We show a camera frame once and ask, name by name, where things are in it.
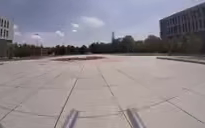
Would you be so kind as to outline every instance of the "tree line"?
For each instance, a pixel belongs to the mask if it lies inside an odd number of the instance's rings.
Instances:
[[[198,54],[202,52],[202,39],[195,35],[162,40],[149,35],[145,40],[134,40],[130,35],[114,39],[112,43],[95,42],[89,46],[92,53],[183,53]]]
[[[130,35],[114,39],[111,43],[94,42],[88,47],[72,45],[57,45],[55,47],[43,47],[31,44],[11,44],[10,55],[15,57],[28,57],[42,55],[71,55],[86,53],[183,53],[200,54],[205,52],[205,43],[195,35],[187,35],[179,38],[162,40],[149,35],[145,40],[134,40]]]

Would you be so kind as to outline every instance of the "blue sky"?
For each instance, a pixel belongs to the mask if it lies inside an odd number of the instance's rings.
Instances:
[[[132,35],[159,36],[159,20],[205,0],[0,0],[0,15],[14,21],[15,41],[88,45]]]

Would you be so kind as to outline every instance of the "building facade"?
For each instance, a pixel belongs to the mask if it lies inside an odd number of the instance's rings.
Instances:
[[[13,23],[12,21],[0,17],[0,57],[7,56],[8,45],[13,41]]]
[[[205,41],[205,2],[160,20],[160,37],[197,34]]]

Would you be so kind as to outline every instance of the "cloud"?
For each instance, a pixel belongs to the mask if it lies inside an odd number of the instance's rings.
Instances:
[[[17,31],[17,32],[14,32],[14,35],[15,35],[15,36],[21,36],[22,34],[21,34],[21,32],[18,32],[18,31]]]
[[[18,30],[18,28],[19,28],[18,25],[16,24],[13,25],[13,30]]]
[[[31,38],[34,39],[35,41],[43,42],[43,38],[39,34],[33,34],[31,35]]]
[[[64,37],[64,36],[65,36],[64,32],[61,32],[61,31],[59,31],[59,30],[56,31],[55,34],[57,34],[57,35],[60,36],[60,37]]]
[[[79,24],[72,23],[71,25],[73,28],[79,28]]]
[[[90,27],[99,28],[105,25],[104,21],[98,19],[97,17],[82,16],[81,19],[86,25]]]
[[[19,26],[18,25],[14,24],[13,25],[13,30],[14,30],[14,35],[15,36],[21,36],[22,35],[21,32],[19,31]]]

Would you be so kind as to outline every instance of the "paved plaza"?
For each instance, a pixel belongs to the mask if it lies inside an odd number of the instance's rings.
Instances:
[[[205,128],[205,65],[98,56],[0,64],[0,123],[62,128],[75,109],[74,128],[131,128],[126,110],[134,108],[146,128]]]

